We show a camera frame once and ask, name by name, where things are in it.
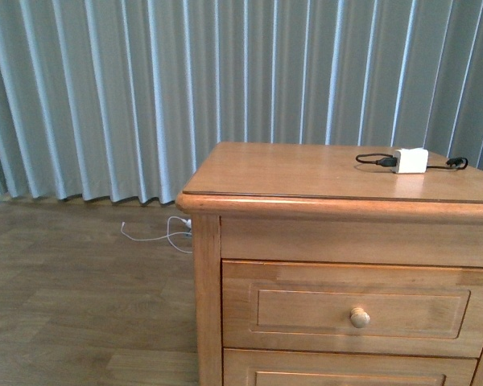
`curtain fold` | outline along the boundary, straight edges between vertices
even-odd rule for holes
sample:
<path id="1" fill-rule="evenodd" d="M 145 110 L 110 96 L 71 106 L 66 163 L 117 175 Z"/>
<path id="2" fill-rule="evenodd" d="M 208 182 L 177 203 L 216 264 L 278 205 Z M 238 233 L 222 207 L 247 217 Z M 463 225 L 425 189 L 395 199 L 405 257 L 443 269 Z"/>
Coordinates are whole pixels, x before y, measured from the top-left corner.
<path id="1" fill-rule="evenodd" d="M 0 1 L 0 193 L 172 201 L 219 141 L 483 169 L 483 0 Z"/>

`wooden floor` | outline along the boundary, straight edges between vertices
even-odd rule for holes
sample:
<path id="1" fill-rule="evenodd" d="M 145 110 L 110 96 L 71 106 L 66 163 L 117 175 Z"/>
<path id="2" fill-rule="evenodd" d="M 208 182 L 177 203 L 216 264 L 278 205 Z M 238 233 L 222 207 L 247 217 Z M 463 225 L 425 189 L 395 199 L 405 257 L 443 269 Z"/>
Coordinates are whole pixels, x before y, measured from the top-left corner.
<path id="1" fill-rule="evenodd" d="M 0 203 L 0 386 L 196 385 L 192 255 L 119 232 L 179 214 Z"/>

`nightstand top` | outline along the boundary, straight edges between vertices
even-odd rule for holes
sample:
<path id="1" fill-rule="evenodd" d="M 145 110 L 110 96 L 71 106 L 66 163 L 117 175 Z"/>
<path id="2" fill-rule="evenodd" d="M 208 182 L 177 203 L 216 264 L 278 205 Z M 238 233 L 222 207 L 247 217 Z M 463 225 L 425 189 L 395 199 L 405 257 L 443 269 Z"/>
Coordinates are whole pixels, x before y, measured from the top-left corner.
<path id="1" fill-rule="evenodd" d="M 185 195 L 483 203 L 483 171 L 429 169 L 397 175 L 363 165 L 358 154 L 388 147 L 222 142 L 184 188 Z M 429 164 L 445 157 L 430 153 Z"/>

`black cable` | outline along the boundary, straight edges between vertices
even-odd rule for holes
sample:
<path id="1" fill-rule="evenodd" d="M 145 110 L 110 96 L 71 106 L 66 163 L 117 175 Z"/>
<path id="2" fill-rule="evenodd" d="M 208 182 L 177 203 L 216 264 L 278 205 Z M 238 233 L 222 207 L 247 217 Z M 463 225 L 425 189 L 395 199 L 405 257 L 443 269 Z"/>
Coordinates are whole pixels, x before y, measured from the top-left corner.
<path id="1" fill-rule="evenodd" d="M 384 157 L 384 158 L 374 159 L 372 161 L 366 161 L 364 159 L 361 159 L 366 157 Z M 359 154 L 356 156 L 356 161 L 358 161 L 359 163 L 370 163 L 372 165 L 379 165 L 383 167 L 397 166 L 397 158 L 394 157 L 392 154 L 385 154 L 385 153 Z"/>
<path id="2" fill-rule="evenodd" d="M 367 157 L 384 157 L 380 159 L 365 160 L 362 158 Z M 356 156 L 356 161 L 359 163 L 369 163 L 372 165 L 379 165 L 383 167 L 395 167 L 397 166 L 397 158 L 392 154 L 386 153 L 369 153 L 369 154 L 359 154 Z M 441 165 L 427 165 L 426 169 L 445 169 L 445 170 L 463 170 L 469 165 L 469 161 L 465 157 L 455 157 L 450 158 L 445 163 L 446 166 Z"/>
<path id="3" fill-rule="evenodd" d="M 445 169 L 445 170 L 463 170 L 469 165 L 469 161 L 465 157 L 450 158 L 445 163 L 447 166 L 427 165 L 427 169 Z"/>

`white charger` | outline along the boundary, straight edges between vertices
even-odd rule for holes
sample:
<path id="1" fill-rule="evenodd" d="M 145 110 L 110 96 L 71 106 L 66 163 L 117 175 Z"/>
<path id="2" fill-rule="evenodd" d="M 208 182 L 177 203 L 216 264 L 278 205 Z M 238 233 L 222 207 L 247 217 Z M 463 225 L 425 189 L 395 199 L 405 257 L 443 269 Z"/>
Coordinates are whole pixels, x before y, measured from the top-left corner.
<path id="1" fill-rule="evenodd" d="M 397 164 L 392 171 L 397 174 L 425 173 L 428 155 L 429 152 L 422 148 L 396 150 L 394 157 Z"/>

